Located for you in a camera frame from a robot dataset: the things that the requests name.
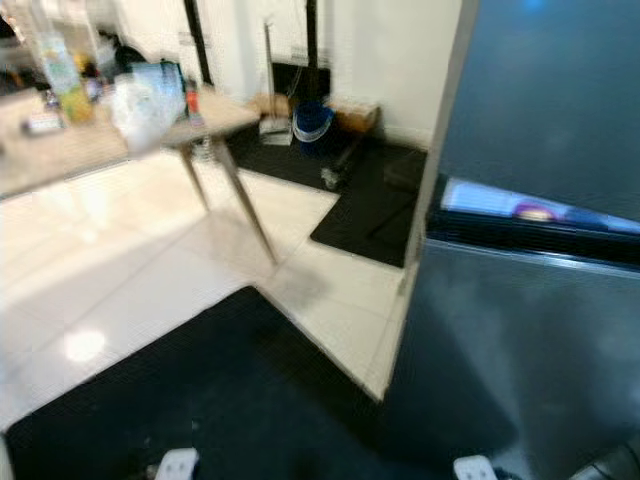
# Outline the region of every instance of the table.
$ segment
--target table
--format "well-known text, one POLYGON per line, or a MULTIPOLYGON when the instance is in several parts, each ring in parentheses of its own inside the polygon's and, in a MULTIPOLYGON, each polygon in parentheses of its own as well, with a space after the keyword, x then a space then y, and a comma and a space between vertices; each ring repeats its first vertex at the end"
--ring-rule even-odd
MULTIPOLYGON (((269 259, 277 264, 276 253, 224 140, 226 135, 257 123, 259 117, 210 87, 203 87, 199 92, 199 106, 204 124, 194 127, 188 121, 176 122, 161 144, 180 151, 194 190, 209 211, 207 196, 191 160, 191 145, 194 140, 211 138, 215 158, 224 167, 269 259)), ((29 114, 42 111, 44 105, 35 90, 0 100, 0 143, 5 150, 4 157, 0 157, 0 200, 131 158, 125 140, 111 123, 107 108, 96 107, 94 121, 70 125, 63 132, 35 138, 23 135, 20 122, 29 114)))

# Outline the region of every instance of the mop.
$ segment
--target mop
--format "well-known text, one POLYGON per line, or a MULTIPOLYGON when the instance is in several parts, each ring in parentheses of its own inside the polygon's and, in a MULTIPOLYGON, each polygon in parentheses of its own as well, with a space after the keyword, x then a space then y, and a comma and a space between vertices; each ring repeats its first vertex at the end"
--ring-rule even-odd
POLYGON ((260 140, 265 145, 291 145, 293 133, 288 117, 276 117, 276 92, 273 84, 273 65, 271 63, 271 39, 269 26, 264 24, 264 37, 267 49, 267 77, 269 79, 269 116, 260 122, 260 140))

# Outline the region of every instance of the black pole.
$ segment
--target black pole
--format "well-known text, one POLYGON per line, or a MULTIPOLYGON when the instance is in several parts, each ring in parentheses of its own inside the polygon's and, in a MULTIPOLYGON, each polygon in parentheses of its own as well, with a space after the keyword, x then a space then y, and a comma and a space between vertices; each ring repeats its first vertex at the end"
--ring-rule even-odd
POLYGON ((204 46, 204 36, 200 27, 200 16, 198 15, 198 0, 184 0, 184 8, 187 11, 187 20, 189 21, 189 30, 193 37, 193 43, 198 51, 198 62, 200 63, 200 73, 202 73, 202 81, 213 85, 211 73, 209 72, 209 62, 207 62, 207 51, 204 46))
POLYGON ((317 1, 307 0, 307 56, 309 58, 309 98, 318 96, 317 1))

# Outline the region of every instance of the white wall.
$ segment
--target white wall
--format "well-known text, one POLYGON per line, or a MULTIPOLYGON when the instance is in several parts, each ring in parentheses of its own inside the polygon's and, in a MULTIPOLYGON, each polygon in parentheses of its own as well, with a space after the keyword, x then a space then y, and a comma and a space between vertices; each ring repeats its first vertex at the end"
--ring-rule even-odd
MULTIPOLYGON (((318 0, 318 44, 336 96, 377 102, 390 139, 431 140, 462 0, 318 0)), ((118 0, 127 31, 147 52, 174 51, 197 72, 182 0, 118 0)), ((214 83, 238 100, 266 89, 262 21, 274 57, 306 45, 305 0, 200 0, 214 83)))

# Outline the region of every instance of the wooden tabletop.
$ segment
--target wooden tabletop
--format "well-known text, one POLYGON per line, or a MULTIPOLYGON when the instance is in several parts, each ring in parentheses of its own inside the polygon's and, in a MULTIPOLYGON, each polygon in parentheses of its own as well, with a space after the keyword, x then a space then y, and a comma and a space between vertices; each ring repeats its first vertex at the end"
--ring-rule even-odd
MULTIPOLYGON (((258 121, 255 112, 212 88, 200 90, 198 100, 204 125, 176 122, 161 145, 173 147, 206 136, 225 136, 258 121)), ((20 124, 30 114, 43 111, 40 95, 34 90, 0 99, 0 143, 5 150, 0 154, 0 199, 130 158, 107 108, 96 107, 91 123, 69 125, 41 137, 25 136, 20 124)))

